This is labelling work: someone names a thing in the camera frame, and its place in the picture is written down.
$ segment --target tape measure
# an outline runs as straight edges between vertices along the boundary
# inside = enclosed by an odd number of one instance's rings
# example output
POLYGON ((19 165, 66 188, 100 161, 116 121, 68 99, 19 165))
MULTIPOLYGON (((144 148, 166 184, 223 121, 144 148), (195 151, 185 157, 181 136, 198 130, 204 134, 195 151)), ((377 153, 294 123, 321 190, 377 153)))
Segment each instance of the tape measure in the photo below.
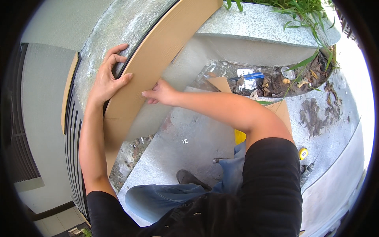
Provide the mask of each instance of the tape measure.
POLYGON ((299 157, 300 157, 300 160, 303 160, 305 157, 307 157, 308 155, 308 150, 306 148, 301 148, 299 150, 299 157))

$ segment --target black t-shirt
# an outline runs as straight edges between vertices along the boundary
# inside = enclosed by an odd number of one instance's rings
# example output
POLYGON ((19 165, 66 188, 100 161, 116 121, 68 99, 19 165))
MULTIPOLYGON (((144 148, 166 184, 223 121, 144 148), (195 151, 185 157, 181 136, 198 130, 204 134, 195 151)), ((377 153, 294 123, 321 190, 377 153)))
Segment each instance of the black t-shirt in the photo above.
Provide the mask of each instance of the black t-shirt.
POLYGON ((245 155, 241 197, 207 193, 139 227, 118 200, 90 192, 93 236, 298 236, 302 217, 296 146, 282 138, 255 142, 245 155))

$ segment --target yellow object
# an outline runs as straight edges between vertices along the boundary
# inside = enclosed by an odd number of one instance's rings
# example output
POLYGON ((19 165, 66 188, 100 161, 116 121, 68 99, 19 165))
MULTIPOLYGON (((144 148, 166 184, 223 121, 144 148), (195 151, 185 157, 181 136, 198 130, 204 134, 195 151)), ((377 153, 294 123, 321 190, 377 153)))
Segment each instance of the yellow object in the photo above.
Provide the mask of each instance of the yellow object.
POLYGON ((299 150, 300 160, 303 160, 305 157, 307 157, 307 155, 308 155, 308 150, 306 148, 301 148, 299 150))
POLYGON ((238 131, 237 129, 234 129, 234 136, 235 136, 236 145, 246 140, 246 134, 244 134, 241 131, 238 131))

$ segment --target stone surface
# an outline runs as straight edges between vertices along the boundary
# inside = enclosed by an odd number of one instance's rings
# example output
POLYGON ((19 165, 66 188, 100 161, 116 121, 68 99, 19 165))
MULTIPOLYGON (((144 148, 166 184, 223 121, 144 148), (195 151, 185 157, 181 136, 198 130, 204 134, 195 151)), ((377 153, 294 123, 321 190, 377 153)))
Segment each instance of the stone surface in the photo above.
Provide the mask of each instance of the stone surface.
MULTIPOLYGON (((138 0, 115 0, 102 14, 81 50, 81 62, 74 81, 83 111, 106 52, 118 44, 128 43, 129 48, 120 53, 128 57, 149 27, 174 2, 149 0, 141 4, 138 0)), ((121 65, 116 66, 116 75, 120 70, 121 65)))
MULTIPOLYGON (((273 13, 271 12, 273 9, 271 6, 251 3, 242 3, 242 5, 242 12, 238 10, 235 3, 232 4, 229 10, 221 7, 200 27, 196 34, 263 41, 289 46, 318 47, 310 28, 286 28, 283 31, 284 24, 293 20, 291 16, 273 13)), ((329 44, 333 45, 338 42, 341 35, 335 27, 327 30, 331 25, 329 21, 324 21, 327 39, 329 44)))

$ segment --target blue jeans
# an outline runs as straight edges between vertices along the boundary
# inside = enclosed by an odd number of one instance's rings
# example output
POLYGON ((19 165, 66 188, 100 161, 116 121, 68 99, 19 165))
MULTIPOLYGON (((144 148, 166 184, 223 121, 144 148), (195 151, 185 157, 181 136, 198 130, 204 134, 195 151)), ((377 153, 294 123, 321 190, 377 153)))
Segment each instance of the blue jeans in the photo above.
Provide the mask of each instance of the blue jeans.
MULTIPOLYGON (((224 175, 210 192, 239 194, 245 153, 246 142, 243 142, 234 147, 234 159, 220 160, 224 175)), ((171 209, 207 192, 196 184, 139 185, 126 192, 125 204, 139 217, 155 223, 171 209)))

